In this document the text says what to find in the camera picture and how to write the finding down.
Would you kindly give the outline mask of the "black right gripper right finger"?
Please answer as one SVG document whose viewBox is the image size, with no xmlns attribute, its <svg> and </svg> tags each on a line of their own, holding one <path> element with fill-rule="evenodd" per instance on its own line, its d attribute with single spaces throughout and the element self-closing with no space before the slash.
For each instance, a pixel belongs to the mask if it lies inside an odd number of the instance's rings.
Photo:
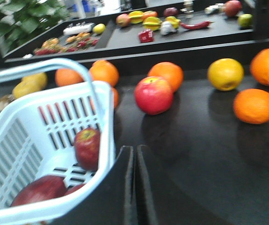
<svg viewBox="0 0 269 225">
<path fill-rule="evenodd" d="M 146 145 L 136 149 L 135 192 L 140 225 L 224 225 L 168 176 Z"/>
</svg>

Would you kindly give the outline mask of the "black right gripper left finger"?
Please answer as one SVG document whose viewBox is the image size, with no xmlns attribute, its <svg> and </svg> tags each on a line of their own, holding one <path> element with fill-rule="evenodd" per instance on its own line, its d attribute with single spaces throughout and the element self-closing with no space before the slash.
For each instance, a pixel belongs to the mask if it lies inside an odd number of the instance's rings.
<svg viewBox="0 0 269 225">
<path fill-rule="evenodd" d="M 79 205 L 53 225 L 133 224 L 134 149 L 122 146 L 104 180 Z"/>
</svg>

